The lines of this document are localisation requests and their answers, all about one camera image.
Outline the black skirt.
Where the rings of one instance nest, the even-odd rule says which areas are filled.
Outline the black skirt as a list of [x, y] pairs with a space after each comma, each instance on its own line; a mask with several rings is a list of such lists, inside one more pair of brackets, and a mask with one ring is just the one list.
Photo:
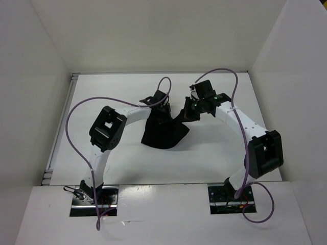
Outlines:
[[174, 120], [165, 109], [152, 109], [146, 120], [141, 143], [155, 149], [171, 149], [183, 140], [190, 129]]

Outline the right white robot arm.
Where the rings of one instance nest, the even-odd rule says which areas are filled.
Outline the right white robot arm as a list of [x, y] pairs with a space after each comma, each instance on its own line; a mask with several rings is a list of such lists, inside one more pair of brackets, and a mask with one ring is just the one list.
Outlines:
[[190, 86], [182, 119], [197, 121], [202, 113], [211, 114], [239, 134], [245, 146], [244, 166], [224, 181], [224, 195], [234, 201], [246, 186], [284, 163], [282, 138], [278, 131], [259, 126], [234, 103], [233, 97], [217, 94], [209, 80]]

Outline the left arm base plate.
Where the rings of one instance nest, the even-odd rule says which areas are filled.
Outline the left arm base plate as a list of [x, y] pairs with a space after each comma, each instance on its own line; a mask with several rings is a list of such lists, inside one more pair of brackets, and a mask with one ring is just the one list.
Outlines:
[[[86, 195], [82, 195], [79, 186], [64, 186], [65, 191], [73, 194], [70, 217], [91, 217], [97, 216], [94, 202]], [[118, 186], [104, 186], [98, 197], [98, 208], [101, 216], [117, 216], [118, 212]]]

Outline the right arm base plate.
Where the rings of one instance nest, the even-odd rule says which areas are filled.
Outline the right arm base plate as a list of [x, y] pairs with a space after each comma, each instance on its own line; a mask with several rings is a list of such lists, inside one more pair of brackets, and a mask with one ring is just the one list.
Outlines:
[[244, 208], [245, 213], [256, 213], [251, 187], [246, 187], [238, 199], [229, 198], [222, 184], [208, 185], [207, 189], [211, 215], [242, 213]]

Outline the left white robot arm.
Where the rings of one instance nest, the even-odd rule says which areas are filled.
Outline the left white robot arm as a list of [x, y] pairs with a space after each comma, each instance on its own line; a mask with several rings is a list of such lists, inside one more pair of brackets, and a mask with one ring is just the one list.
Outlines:
[[124, 128], [140, 120], [148, 119], [153, 109], [167, 104], [169, 96], [157, 90], [153, 96], [141, 100], [136, 106], [113, 109], [103, 107], [89, 130], [91, 155], [90, 172], [80, 182], [83, 197], [90, 204], [101, 200], [104, 170], [112, 150], [121, 141]]

